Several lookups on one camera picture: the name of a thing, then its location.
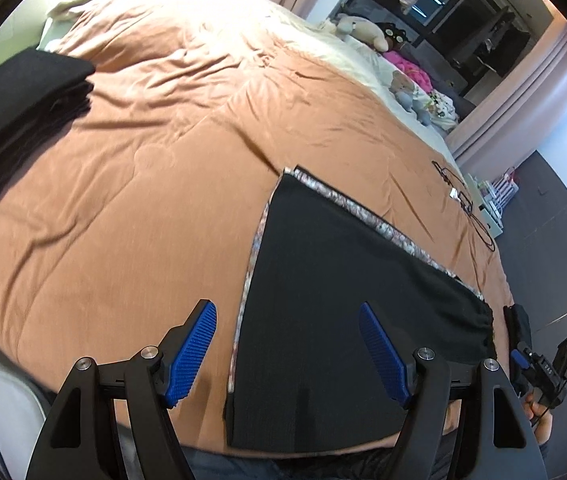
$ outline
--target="silver bolt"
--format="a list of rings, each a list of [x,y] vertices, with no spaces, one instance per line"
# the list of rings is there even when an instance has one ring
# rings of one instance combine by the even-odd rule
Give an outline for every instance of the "silver bolt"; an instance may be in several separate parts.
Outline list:
[[[144,359],[152,359],[156,357],[158,353],[159,353],[159,349],[156,346],[146,346],[141,351],[141,357],[143,357]]]
[[[496,372],[497,370],[499,370],[499,363],[494,359],[486,359],[484,361],[484,366],[491,372]]]
[[[92,359],[89,357],[81,357],[74,366],[76,366],[77,370],[87,370],[90,366],[92,366]]]
[[[426,347],[417,350],[417,355],[424,361],[432,361],[435,358],[435,351]]]

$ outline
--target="pink cloth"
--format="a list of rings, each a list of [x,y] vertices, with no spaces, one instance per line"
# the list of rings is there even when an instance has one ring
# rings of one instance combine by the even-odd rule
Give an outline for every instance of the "pink cloth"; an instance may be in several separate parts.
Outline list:
[[[401,72],[406,74],[412,81],[417,83],[426,94],[433,91],[433,84],[430,82],[430,76],[428,76],[419,66],[408,61],[400,53],[391,50],[390,52],[384,52],[383,57],[390,61],[394,66],[396,66]]]

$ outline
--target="person's arm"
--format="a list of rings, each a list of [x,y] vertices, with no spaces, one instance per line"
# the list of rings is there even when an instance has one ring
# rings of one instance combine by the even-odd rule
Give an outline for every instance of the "person's arm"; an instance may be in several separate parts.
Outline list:
[[[534,396],[532,395],[532,393],[529,393],[525,397],[523,410],[525,411],[525,414],[529,419],[532,419],[533,416],[541,416],[541,420],[539,420],[537,427],[534,430],[534,436],[537,438],[537,443],[539,444],[539,446],[544,448],[545,450],[545,448],[547,447],[545,446],[545,444],[548,442],[548,440],[550,440],[550,434],[552,433],[551,411],[546,411],[545,406],[542,406],[538,402],[534,402]]]

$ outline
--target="teddy bear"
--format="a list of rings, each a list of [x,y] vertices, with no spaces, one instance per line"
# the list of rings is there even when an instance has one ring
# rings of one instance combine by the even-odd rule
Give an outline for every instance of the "teddy bear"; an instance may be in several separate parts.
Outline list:
[[[414,110],[417,114],[417,120],[422,123],[423,126],[430,126],[433,118],[427,109],[427,104],[413,99],[413,95],[415,95],[415,83],[400,70],[395,70],[392,75],[390,91],[397,99],[397,102],[406,112],[410,113],[410,111]]]
[[[383,31],[370,20],[340,14],[338,16],[337,37],[352,36],[367,45],[373,46],[377,52],[387,52],[389,50],[388,41]]]

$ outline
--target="blue textured grip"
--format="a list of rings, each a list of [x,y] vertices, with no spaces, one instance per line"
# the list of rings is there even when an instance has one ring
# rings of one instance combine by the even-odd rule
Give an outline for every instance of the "blue textured grip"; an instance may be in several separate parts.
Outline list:
[[[190,393],[215,330],[217,308],[209,301],[170,366],[170,386],[166,392],[169,408],[175,407],[179,400]]]
[[[530,368],[528,359],[526,359],[524,355],[521,354],[521,352],[519,352],[518,350],[513,350],[512,352],[510,352],[510,355],[515,360],[515,363],[517,363],[521,367],[521,370],[527,370],[528,368]]]
[[[407,389],[406,365],[367,303],[363,303],[359,310],[359,331],[388,396],[405,406],[411,398]]]

